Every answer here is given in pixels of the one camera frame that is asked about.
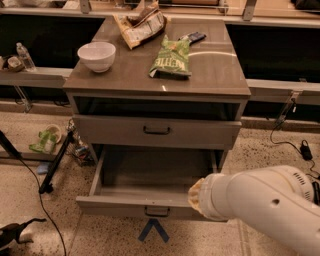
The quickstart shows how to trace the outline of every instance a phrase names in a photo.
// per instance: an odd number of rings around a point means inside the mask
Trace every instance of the drawer handle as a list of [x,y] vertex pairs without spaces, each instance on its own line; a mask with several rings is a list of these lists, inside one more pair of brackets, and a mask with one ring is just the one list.
[[169,217],[170,214],[170,208],[167,208],[167,212],[165,212],[164,214],[152,214],[152,213],[148,213],[148,207],[146,206],[144,208],[144,214],[148,217],[153,217],[153,218],[163,218],[163,217]]
[[171,132],[170,127],[167,128],[166,131],[151,131],[147,128],[147,126],[143,126],[143,132],[145,134],[153,134],[153,135],[168,135]]

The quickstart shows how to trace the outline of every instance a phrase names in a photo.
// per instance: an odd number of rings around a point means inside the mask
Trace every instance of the black cable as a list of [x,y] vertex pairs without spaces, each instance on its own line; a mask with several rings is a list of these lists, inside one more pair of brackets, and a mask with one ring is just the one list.
[[310,173],[306,173],[306,175],[308,175],[308,176],[310,176],[310,177],[312,177],[313,179],[315,179],[315,180],[318,180],[318,178],[317,177],[314,177],[313,175],[311,175]]
[[[289,144],[289,145],[291,145],[292,147],[294,147],[294,148],[297,150],[297,152],[302,156],[301,151],[300,151],[294,144],[292,144],[291,142],[289,142],[289,141],[274,142],[274,141],[272,140],[272,134],[273,134],[273,132],[274,132],[279,126],[281,126],[283,123],[284,123],[284,121],[280,122],[279,124],[277,124],[277,125],[273,128],[272,132],[270,133],[270,141],[271,141],[273,144],[276,144],[276,145]],[[317,173],[317,174],[319,175],[319,177],[320,177],[320,173],[312,169],[312,168],[316,165],[315,162],[314,162],[313,160],[311,160],[311,159],[308,160],[308,161],[312,162],[312,166],[309,168],[309,170],[312,171],[312,172]]]
[[[34,174],[34,172],[31,170],[31,168],[30,168],[21,158],[19,158],[18,160],[32,173],[32,175],[34,176],[34,178],[35,178],[36,181],[37,181],[38,188],[40,189],[39,180],[38,180],[37,176]],[[66,246],[65,246],[65,243],[64,243],[62,234],[61,234],[61,232],[60,232],[57,224],[54,222],[54,220],[51,218],[51,216],[49,215],[49,213],[47,212],[47,210],[44,208],[41,194],[40,194],[40,193],[38,193],[38,194],[39,194],[39,198],[40,198],[41,208],[42,208],[42,210],[44,211],[44,213],[47,215],[47,217],[50,219],[50,221],[51,221],[51,223],[53,224],[53,226],[55,227],[55,229],[57,230],[57,232],[58,232],[58,234],[59,234],[59,236],[60,236],[60,239],[61,239],[62,246],[63,246],[64,256],[67,256],[67,250],[66,250]]]

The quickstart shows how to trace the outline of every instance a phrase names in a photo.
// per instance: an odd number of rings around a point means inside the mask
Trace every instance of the gray wooden cabinet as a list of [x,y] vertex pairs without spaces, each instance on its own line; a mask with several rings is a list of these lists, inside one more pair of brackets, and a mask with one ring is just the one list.
[[[150,78],[164,34],[199,31],[187,80]],[[93,40],[116,45],[114,65],[95,74],[78,63],[64,90],[97,163],[85,213],[203,219],[188,204],[192,184],[220,171],[250,97],[223,21],[172,19],[163,35],[129,50],[113,18]]]

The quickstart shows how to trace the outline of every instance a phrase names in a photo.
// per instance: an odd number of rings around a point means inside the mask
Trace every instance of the cabinet top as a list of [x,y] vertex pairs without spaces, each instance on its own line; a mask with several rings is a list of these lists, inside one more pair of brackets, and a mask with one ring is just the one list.
[[[192,32],[206,38],[190,46],[186,80],[151,78],[149,69],[158,55],[164,35],[169,40]],[[125,95],[234,95],[248,98],[250,90],[223,21],[170,19],[164,33],[130,50],[113,17],[107,17],[92,41],[107,41],[117,48],[112,67],[94,73],[78,62],[63,88],[67,92]]]

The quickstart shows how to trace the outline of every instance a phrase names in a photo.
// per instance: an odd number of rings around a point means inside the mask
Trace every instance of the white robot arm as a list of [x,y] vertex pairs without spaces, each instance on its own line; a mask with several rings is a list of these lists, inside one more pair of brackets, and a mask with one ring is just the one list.
[[320,207],[313,197],[310,180],[290,166],[210,174],[189,190],[189,203],[206,218],[239,218],[305,256],[320,255]]

